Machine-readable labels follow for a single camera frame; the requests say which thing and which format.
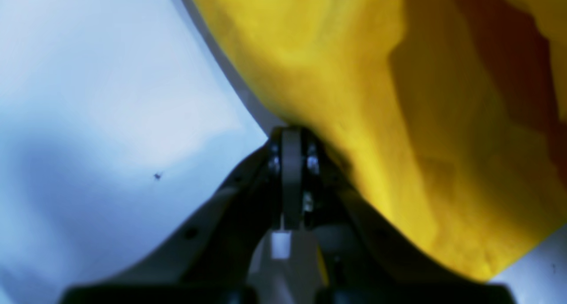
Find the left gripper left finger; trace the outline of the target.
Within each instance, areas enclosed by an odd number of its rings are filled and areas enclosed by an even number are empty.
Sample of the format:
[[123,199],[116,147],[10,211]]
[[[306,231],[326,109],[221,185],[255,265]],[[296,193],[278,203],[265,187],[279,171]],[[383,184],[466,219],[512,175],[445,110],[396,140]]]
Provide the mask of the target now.
[[69,289],[62,302],[257,304],[246,278],[257,244],[279,223],[283,130],[274,128],[149,255],[107,280]]

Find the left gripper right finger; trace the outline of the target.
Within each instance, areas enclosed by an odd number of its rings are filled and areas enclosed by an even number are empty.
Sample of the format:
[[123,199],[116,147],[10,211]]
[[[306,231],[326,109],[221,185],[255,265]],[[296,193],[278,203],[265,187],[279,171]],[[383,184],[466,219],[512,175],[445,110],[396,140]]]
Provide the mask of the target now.
[[514,304],[503,285],[474,282],[420,251],[354,189],[301,130],[303,219],[316,236],[326,286],[317,304]]

